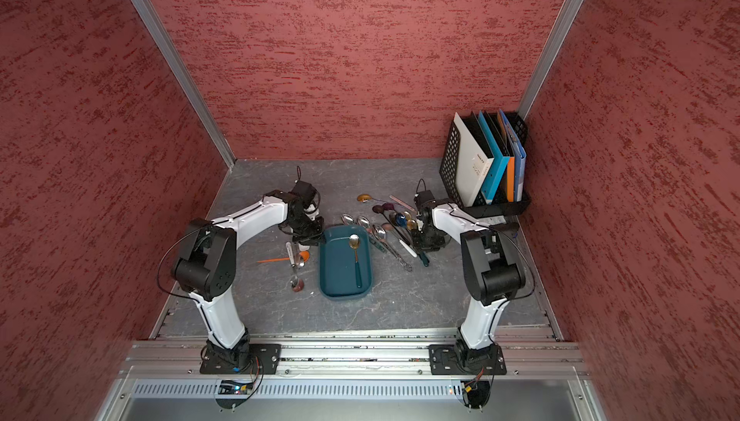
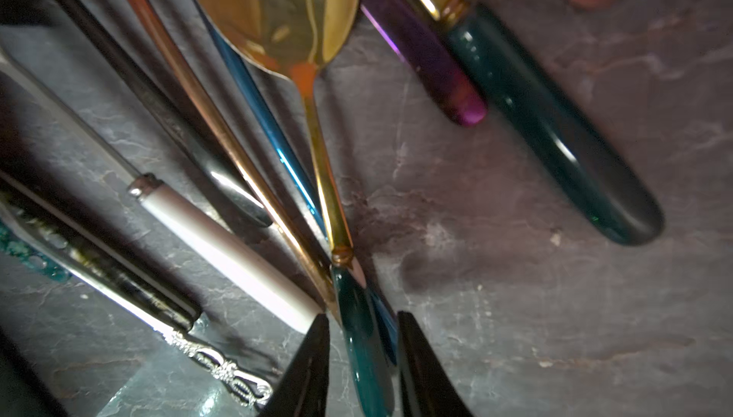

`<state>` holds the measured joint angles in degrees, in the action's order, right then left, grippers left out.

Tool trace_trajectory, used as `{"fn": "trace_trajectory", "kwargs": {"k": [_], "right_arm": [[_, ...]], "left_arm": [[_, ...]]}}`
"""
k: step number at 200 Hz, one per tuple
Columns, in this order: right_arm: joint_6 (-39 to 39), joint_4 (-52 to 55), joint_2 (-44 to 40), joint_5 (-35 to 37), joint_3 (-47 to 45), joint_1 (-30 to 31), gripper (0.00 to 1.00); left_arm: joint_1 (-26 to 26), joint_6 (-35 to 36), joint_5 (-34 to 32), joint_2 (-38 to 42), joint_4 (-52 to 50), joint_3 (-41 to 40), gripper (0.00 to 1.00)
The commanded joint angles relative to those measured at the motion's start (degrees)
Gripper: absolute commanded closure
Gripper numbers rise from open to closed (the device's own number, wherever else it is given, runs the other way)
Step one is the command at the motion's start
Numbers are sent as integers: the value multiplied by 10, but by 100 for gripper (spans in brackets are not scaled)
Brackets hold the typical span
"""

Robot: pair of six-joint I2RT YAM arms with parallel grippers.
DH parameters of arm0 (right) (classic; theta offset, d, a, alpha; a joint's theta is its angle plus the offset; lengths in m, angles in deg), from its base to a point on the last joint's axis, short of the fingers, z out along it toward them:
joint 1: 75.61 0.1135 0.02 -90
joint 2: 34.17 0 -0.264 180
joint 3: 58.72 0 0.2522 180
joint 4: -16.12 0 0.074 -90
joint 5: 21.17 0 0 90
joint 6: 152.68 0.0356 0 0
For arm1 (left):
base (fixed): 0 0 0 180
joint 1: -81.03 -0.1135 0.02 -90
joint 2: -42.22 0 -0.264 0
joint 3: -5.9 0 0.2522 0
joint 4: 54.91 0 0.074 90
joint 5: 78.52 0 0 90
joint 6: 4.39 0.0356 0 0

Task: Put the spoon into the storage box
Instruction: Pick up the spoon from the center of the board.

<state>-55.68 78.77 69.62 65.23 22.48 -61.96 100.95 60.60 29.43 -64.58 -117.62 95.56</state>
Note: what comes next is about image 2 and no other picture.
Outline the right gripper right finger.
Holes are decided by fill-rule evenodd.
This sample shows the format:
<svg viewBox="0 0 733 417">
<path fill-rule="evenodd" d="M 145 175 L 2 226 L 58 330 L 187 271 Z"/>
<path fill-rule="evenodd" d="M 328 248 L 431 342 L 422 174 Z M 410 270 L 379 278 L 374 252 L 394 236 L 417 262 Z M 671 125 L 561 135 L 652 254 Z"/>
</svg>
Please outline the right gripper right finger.
<svg viewBox="0 0 733 417">
<path fill-rule="evenodd" d="M 397 320 L 403 415 L 473 416 L 450 382 L 414 315 L 399 311 Z"/>
</svg>

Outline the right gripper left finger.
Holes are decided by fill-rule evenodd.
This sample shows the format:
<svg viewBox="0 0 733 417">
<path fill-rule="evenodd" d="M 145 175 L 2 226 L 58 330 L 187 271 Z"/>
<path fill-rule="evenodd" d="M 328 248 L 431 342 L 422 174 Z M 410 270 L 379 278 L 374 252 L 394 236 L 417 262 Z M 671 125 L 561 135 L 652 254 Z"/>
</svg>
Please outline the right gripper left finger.
<svg viewBox="0 0 733 417">
<path fill-rule="evenodd" d="M 326 415 L 329 385 L 328 317 L 318 315 L 260 416 Z"/>
</svg>

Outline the gold spoon teal handle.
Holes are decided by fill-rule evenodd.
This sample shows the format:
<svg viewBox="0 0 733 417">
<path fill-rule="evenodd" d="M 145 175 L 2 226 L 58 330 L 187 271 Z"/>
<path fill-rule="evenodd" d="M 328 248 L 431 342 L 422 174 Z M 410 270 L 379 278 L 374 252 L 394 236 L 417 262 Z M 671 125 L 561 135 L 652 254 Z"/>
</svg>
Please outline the gold spoon teal handle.
<svg viewBox="0 0 733 417">
<path fill-rule="evenodd" d="M 389 416 L 394 395 L 368 279 L 353 242 L 315 99 L 318 74 L 347 41 L 359 0 L 197 0 L 225 41 L 264 71 L 288 79 L 305 108 L 309 146 L 330 245 L 330 272 L 353 382 L 366 416 Z"/>
</svg>

